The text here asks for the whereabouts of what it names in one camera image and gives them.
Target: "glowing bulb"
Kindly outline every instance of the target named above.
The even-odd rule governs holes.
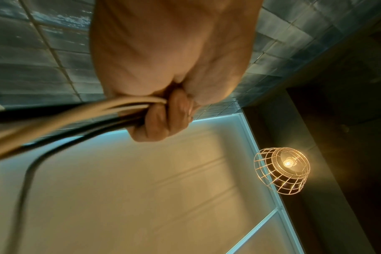
[[[293,167],[296,164],[296,162],[292,158],[287,158],[286,160],[284,160],[283,164],[285,167],[290,168]]]

